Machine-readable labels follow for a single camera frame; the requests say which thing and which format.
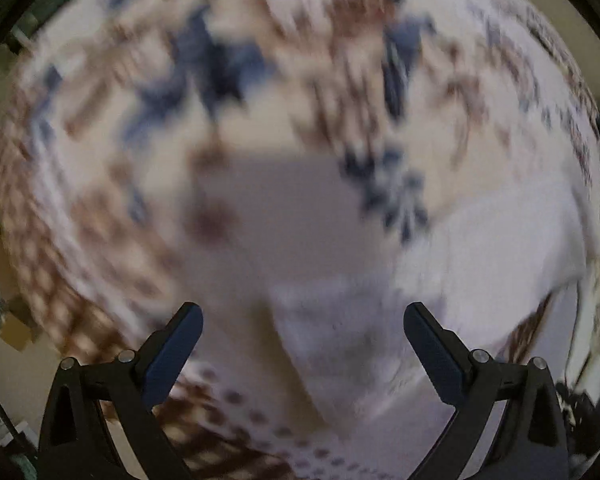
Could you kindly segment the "floral fleece blanket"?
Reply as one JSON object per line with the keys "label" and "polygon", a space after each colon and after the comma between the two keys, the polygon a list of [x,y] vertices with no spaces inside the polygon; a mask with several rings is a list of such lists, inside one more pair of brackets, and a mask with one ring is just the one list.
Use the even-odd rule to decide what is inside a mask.
{"label": "floral fleece blanket", "polygon": [[[571,164],[588,251],[550,374],[573,387],[600,345],[596,116],[529,0],[73,0],[10,75],[2,239],[62,358],[108,363],[186,302],[373,271],[468,200]],[[189,479],[302,479],[206,425],[186,375],[204,328],[152,409]]]}

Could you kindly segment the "white knit sweater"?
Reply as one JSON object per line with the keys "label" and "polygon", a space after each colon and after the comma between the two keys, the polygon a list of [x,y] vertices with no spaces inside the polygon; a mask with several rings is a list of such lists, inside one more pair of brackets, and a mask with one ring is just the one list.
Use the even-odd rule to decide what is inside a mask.
{"label": "white knit sweater", "polygon": [[468,200],[383,266],[271,287],[208,308],[188,378],[210,389],[206,425],[302,479],[412,472],[451,411],[402,328],[421,301],[501,362],[569,361],[586,270],[586,193],[571,164]]}

